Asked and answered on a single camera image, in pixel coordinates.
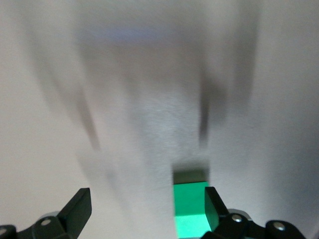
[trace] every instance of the cube front face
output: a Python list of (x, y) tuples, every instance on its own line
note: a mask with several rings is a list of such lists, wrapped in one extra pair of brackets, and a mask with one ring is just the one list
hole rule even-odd
[(174, 184), (175, 226), (179, 239), (199, 238), (210, 231), (205, 215), (207, 182)]

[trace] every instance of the white surface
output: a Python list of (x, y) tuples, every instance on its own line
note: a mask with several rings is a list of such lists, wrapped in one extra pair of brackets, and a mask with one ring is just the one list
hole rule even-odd
[(173, 239), (172, 165), (209, 164), (227, 207), (318, 238), (318, 10), (315, 0), (1, 1), (0, 224), (22, 230), (89, 186), (80, 238)]

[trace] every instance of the screw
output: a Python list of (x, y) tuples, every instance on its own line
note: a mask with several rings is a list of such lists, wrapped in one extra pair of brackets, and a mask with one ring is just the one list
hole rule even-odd
[(275, 222), (274, 223), (274, 227), (280, 231), (284, 231), (286, 228), (285, 228), (285, 225), (280, 223), (280, 222)]
[(5, 234), (6, 233), (6, 229), (5, 228), (0, 228), (0, 236), (2, 235), (2, 234)]
[(50, 219), (45, 219), (45, 220), (43, 220), (43, 221), (41, 222), (41, 225), (42, 225), (42, 226), (46, 226), (46, 225), (48, 225), (50, 222), (51, 222)]
[(242, 221), (242, 218), (241, 216), (237, 215), (237, 214), (234, 214), (232, 217), (231, 217), (235, 222), (239, 223)]

